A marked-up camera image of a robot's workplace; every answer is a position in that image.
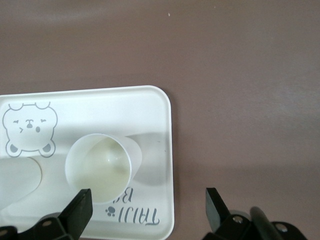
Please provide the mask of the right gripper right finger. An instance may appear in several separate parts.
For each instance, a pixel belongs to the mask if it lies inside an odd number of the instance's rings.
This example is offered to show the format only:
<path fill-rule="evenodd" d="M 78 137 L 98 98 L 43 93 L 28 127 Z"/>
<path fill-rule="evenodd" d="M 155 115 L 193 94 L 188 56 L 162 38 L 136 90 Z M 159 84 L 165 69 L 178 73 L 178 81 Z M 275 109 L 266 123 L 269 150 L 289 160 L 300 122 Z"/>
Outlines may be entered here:
<path fill-rule="evenodd" d="M 269 221 L 259 207 L 252 207 L 249 217 L 239 211 L 231 212 L 218 190 L 205 191 L 205 211 L 211 232 L 207 240 L 304 240 L 305 235 L 294 225 Z"/>

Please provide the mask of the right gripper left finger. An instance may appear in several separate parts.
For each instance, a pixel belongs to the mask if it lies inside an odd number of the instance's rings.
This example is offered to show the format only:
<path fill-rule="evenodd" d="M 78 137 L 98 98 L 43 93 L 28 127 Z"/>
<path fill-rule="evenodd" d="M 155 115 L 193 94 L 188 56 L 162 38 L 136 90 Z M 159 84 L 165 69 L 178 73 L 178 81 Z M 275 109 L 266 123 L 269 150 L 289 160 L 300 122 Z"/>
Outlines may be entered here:
<path fill-rule="evenodd" d="M 2 226 L 2 240 L 78 240 L 93 215 L 92 191 L 82 189 L 58 216 L 45 217 L 26 231 Z"/>

